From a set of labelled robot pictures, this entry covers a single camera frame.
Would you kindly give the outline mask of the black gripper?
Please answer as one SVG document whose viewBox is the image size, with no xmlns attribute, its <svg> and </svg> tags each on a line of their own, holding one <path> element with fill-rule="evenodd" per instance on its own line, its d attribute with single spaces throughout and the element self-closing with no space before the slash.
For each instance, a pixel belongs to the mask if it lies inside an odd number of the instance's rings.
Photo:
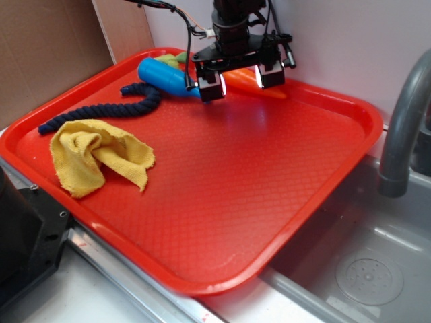
<svg viewBox="0 0 431 323">
<path fill-rule="evenodd" d="M 296 68 L 289 34 L 249 34 L 244 40 L 223 44 L 215 41 L 192 56 L 201 100 L 211 102 L 226 95 L 220 73 L 255 66 L 257 85 L 269 89 L 285 83 L 284 67 Z"/>
</svg>

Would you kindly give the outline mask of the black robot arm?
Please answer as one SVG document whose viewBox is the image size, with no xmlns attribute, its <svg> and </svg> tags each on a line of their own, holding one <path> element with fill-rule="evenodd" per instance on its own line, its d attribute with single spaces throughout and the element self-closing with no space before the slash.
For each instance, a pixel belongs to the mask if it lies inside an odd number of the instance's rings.
<svg viewBox="0 0 431 323">
<path fill-rule="evenodd" d="M 269 89 L 285 83 L 284 69 L 294 69 L 296 62 L 289 43 L 292 36 L 264 31 L 251 34 L 257 24 L 267 26 L 275 16 L 270 1 L 214 1 L 212 30 L 215 42 L 192 57 L 201 100 L 224 98 L 226 84 L 222 74 L 254 67 L 257 85 Z"/>
</svg>

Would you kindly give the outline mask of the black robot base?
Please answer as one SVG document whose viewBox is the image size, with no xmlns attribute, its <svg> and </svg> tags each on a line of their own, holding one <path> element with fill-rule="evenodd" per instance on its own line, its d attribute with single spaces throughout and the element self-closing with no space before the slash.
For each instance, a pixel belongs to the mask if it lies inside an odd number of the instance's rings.
<svg viewBox="0 0 431 323">
<path fill-rule="evenodd" d="M 58 269 L 70 222 L 45 190 L 18 189 L 1 170 L 1 311 Z"/>
</svg>

